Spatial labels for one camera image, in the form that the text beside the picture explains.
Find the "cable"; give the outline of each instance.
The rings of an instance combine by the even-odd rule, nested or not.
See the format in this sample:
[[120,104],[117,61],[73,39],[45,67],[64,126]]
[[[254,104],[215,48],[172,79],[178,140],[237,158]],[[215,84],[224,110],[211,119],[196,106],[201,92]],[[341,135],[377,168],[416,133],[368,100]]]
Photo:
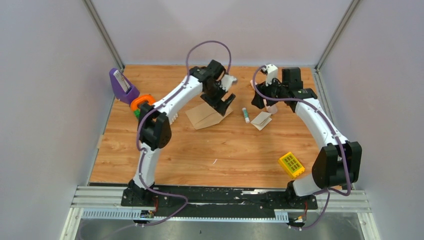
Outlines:
[[307,213],[308,213],[308,201],[305,201],[305,212],[303,214],[303,217],[305,218],[305,222],[307,219]]
[[[256,87],[255,78],[256,78],[256,75],[258,74],[259,70],[261,70],[262,68],[266,68],[266,67],[267,67],[266,65],[260,66],[258,69],[256,69],[256,71],[253,74],[252,83],[253,83],[253,88],[254,88],[255,92],[259,96],[261,96],[262,98],[264,98],[266,100],[270,100],[270,101],[275,101],[275,102],[295,101],[295,102],[300,102],[300,103],[303,103],[303,104],[308,105],[311,109],[313,109],[316,113],[318,113],[321,116],[321,118],[324,120],[325,124],[330,129],[331,134],[333,136],[335,136],[334,139],[336,140],[339,148],[342,148],[343,147],[343,144],[342,144],[342,141],[340,141],[340,138],[338,136],[336,136],[336,130],[333,128],[332,124],[326,118],[326,116],[324,115],[324,113],[322,113],[320,110],[318,110],[318,108],[316,108],[314,105],[312,105],[311,103],[309,103],[309,102],[307,102],[307,101],[305,101],[303,99],[299,99],[299,98],[291,98],[291,97],[287,97],[287,98],[273,98],[273,97],[268,97],[268,96],[265,96],[264,94],[262,94],[259,91],[259,89]],[[351,194],[351,190],[352,189],[351,189],[351,179],[349,177],[348,163],[346,161],[345,151],[343,151],[343,149],[340,149],[340,152],[341,152],[341,161],[343,162],[344,176],[346,178],[346,183],[347,183],[347,192],[344,193],[344,192],[339,191],[337,189],[334,189],[332,187],[330,187],[329,189],[332,190],[332,191],[335,191],[336,193],[341,194],[343,196],[349,196]],[[322,193],[324,193],[324,192],[321,190],[321,191],[315,192],[314,194],[317,195],[317,194],[322,194]]]
[[322,208],[322,212],[321,214],[318,216],[318,218],[309,226],[305,226],[305,227],[296,227],[296,226],[288,226],[289,229],[294,229],[294,230],[298,230],[298,231],[302,231],[302,230],[308,230],[313,228],[315,225],[317,225],[317,223],[321,220],[321,218],[323,217],[327,206],[329,205],[330,202],[330,191],[327,191],[328,196],[327,196],[327,201],[325,202],[324,208]]
[[115,231],[113,231],[113,232],[109,233],[108,235],[106,235],[106,236],[104,236],[104,237],[100,238],[100,240],[108,239],[108,238],[110,238],[112,235],[117,234],[118,232],[120,232],[120,231],[122,231],[122,230],[125,230],[125,229],[128,229],[128,228],[131,228],[131,227],[137,227],[137,226],[139,226],[139,225],[140,225],[140,224],[138,224],[138,223],[132,223],[132,224],[130,224],[130,225],[123,226],[123,227],[121,227],[121,228],[119,228],[119,229],[117,229],[117,230],[115,230]]
[[[306,104],[307,106],[309,106],[310,108],[312,108],[316,113],[318,113],[321,116],[321,118],[324,120],[325,124],[330,129],[331,134],[333,136],[335,136],[334,139],[336,140],[337,144],[339,145],[339,148],[342,148],[343,147],[342,141],[340,141],[340,138],[338,136],[336,136],[336,130],[333,128],[332,124],[326,118],[326,116],[320,110],[318,110],[318,108],[316,108],[314,105],[312,105],[311,103],[309,103],[309,102],[307,102],[307,101],[305,101],[303,99],[299,99],[299,98],[291,98],[291,97],[287,97],[287,98],[273,98],[273,97],[268,97],[268,96],[265,96],[264,94],[262,94],[259,91],[259,89],[256,87],[256,81],[255,81],[256,75],[258,74],[258,72],[262,68],[266,68],[266,67],[267,67],[266,65],[260,66],[258,69],[256,69],[256,71],[253,74],[252,84],[253,84],[253,88],[254,88],[255,92],[259,96],[261,96],[262,98],[264,98],[266,100],[270,100],[270,101],[275,101],[275,102],[296,101],[296,102],[299,102],[299,103]],[[351,179],[349,177],[348,163],[346,161],[345,151],[343,149],[340,149],[340,152],[341,152],[341,161],[343,162],[344,176],[346,178],[346,183],[347,183],[347,192],[345,193],[345,192],[339,191],[337,189],[334,189],[332,187],[329,187],[328,189],[329,190],[332,190],[332,191],[335,191],[336,193],[341,194],[343,196],[349,196],[351,194]],[[328,191],[328,189],[323,189],[323,190],[320,190],[320,191],[317,191],[317,192],[314,193],[315,195],[323,194],[325,192],[328,193],[327,201],[325,202],[325,206],[322,209],[322,212],[319,215],[318,219],[314,223],[312,223],[311,225],[306,226],[306,227],[291,227],[291,226],[289,226],[289,228],[294,228],[296,230],[301,231],[301,230],[308,230],[308,229],[312,228],[313,226],[315,226],[321,220],[321,218],[322,218],[322,216],[323,216],[324,212],[326,211],[327,206],[329,204],[329,201],[330,201],[330,192]]]
[[[204,41],[201,42],[199,44],[197,44],[196,46],[194,46],[192,49],[190,49],[190,51],[187,53],[187,57],[185,58],[185,67],[187,69],[187,76],[185,78],[185,82],[183,84],[183,86],[181,86],[173,95],[171,95],[171,97],[169,97],[168,99],[166,99],[163,103],[166,104],[168,103],[170,100],[172,100],[179,92],[181,92],[184,89],[184,86],[187,85],[187,83],[189,82],[189,78],[190,78],[190,69],[189,69],[189,58],[190,58],[190,54],[193,52],[193,50],[195,50],[196,48],[200,47],[203,44],[207,44],[207,43],[217,43],[220,44],[222,46],[224,46],[226,48],[226,50],[228,51],[228,55],[229,55],[229,61],[228,61],[228,67],[227,67],[227,73],[230,72],[230,68],[231,68],[231,52],[230,49],[228,48],[227,45],[225,45],[224,43],[220,42],[220,41],[216,41],[216,40],[208,40],[208,41]],[[141,128],[144,124],[144,121],[146,121],[146,118],[148,116],[150,116],[152,113],[154,113],[155,111],[157,111],[158,109],[160,109],[163,106],[163,104],[161,104],[160,106],[156,107],[153,111],[149,112],[148,114],[146,114],[143,119],[140,121],[140,124],[138,126],[138,130],[137,130],[137,139],[136,139],[136,144],[137,144],[137,148],[140,147],[139,145],[139,138],[140,138],[140,132],[141,132]],[[154,190],[152,188],[150,188],[149,186],[147,186],[147,184],[145,183],[145,181],[142,178],[142,165],[143,165],[143,160],[145,158],[145,154],[147,153],[147,149],[146,148],[139,148],[139,150],[142,152],[141,158],[140,158],[140,164],[138,167],[138,177],[140,179],[141,184],[143,184],[144,188],[149,190],[150,192],[154,193],[154,194],[158,194],[158,195],[162,195],[162,196],[168,196],[168,197],[176,197],[176,198],[181,198],[185,200],[185,203],[178,208],[175,212],[173,212],[171,215],[165,217],[162,220],[156,221],[156,222],[152,222],[152,223],[145,223],[142,224],[142,227],[145,226],[154,226],[154,225],[158,225],[161,224],[165,221],[167,221],[168,219],[172,218],[173,216],[175,216],[177,213],[179,213],[188,203],[189,203],[189,199],[184,196],[184,195],[179,195],[179,194],[171,194],[171,193],[166,193],[166,192],[161,192],[161,191],[157,191]]]
[[187,57],[185,58],[185,68],[187,70],[187,76],[185,78],[184,84],[174,94],[172,94],[168,99],[166,99],[161,105],[157,106],[155,109],[153,109],[152,111],[150,111],[149,113],[147,113],[141,119],[140,124],[138,125],[137,135],[136,135],[136,139],[135,139],[135,145],[137,146],[137,149],[139,151],[142,150],[141,149],[141,146],[140,146],[140,143],[139,143],[139,140],[140,140],[140,134],[141,134],[141,131],[142,131],[142,126],[145,123],[146,119],[150,115],[152,115],[154,112],[156,112],[157,110],[159,110],[160,108],[162,108],[165,104],[167,104],[173,98],[175,98],[175,96],[177,96],[184,89],[184,86],[186,86],[189,83],[189,78],[190,78],[189,57],[190,57],[190,54],[193,52],[193,50],[197,49],[201,45],[208,44],[208,43],[220,44],[220,45],[222,45],[222,46],[224,46],[226,48],[226,50],[228,51],[228,56],[229,56],[228,67],[227,67],[227,71],[226,72],[228,74],[230,73],[230,68],[231,68],[231,52],[230,52],[230,49],[228,48],[228,46],[225,45],[224,43],[222,43],[220,41],[216,41],[216,40],[208,40],[208,41],[201,42],[201,43],[197,44],[196,46],[194,46],[192,49],[190,49],[190,51],[188,51],[188,53],[187,53]]
[[158,207],[159,207],[159,199],[158,197],[154,197],[154,213],[158,212]]

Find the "white wall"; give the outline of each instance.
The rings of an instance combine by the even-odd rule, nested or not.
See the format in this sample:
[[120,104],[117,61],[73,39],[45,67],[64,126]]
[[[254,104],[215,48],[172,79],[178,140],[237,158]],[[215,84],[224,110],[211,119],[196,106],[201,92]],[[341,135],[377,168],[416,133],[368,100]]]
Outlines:
[[[184,64],[219,40],[236,65],[313,65],[351,0],[93,0],[125,64]],[[219,45],[190,62],[226,62]]]
[[87,180],[114,61],[81,0],[0,8],[0,239],[59,238]]
[[382,240],[422,239],[424,1],[359,4],[322,69]]

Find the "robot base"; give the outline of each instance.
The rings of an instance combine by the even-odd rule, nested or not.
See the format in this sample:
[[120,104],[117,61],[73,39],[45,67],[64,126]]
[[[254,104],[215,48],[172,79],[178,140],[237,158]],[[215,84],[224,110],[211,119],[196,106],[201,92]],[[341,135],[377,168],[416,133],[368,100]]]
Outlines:
[[[184,195],[189,204],[177,214],[178,217],[210,218],[273,218],[274,210],[310,210],[318,208],[313,195],[298,197],[293,184],[288,189],[258,189],[209,186],[155,185],[155,190]],[[158,199],[155,216],[166,217],[184,204],[178,197],[164,197],[137,187],[130,181],[124,190],[121,204],[124,207],[152,207],[152,199]]]

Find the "yellow container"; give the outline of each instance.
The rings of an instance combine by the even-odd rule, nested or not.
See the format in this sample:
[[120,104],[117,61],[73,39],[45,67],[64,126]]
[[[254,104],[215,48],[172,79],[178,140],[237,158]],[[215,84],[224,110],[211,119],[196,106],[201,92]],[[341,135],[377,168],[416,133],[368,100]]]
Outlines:
[[301,164],[301,162],[299,162],[299,160],[293,155],[291,151],[280,157],[280,159],[278,159],[278,163],[292,179],[298,177],[305,171],[304,166]]

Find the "purple holder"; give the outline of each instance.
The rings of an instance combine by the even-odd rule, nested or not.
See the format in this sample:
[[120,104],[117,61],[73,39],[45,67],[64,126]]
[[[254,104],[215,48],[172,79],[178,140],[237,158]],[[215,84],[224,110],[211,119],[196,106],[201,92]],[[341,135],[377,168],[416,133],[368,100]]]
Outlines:
[[128,79],[127,77],[124,76],[124,74],[122,74],[122,72],[119,71],[119,73],[125,78],[125,81],[128,83],[129,85],[129,89],[125,92],[120,83],[118,82],[117,78],[114,76],[114,73],[117,71],[117,68],[112,68],[109,71],[109,77],[110,77],[110,83],[112,84],[112,89],[113,89],[113,93],[115,94],[115,97],[123,102],[126,103],[128,105],[131,104],[132,101],[134,101],[134,99],[138,98],[140,95],[140,91],[136,88],[136,86],[134,86]]

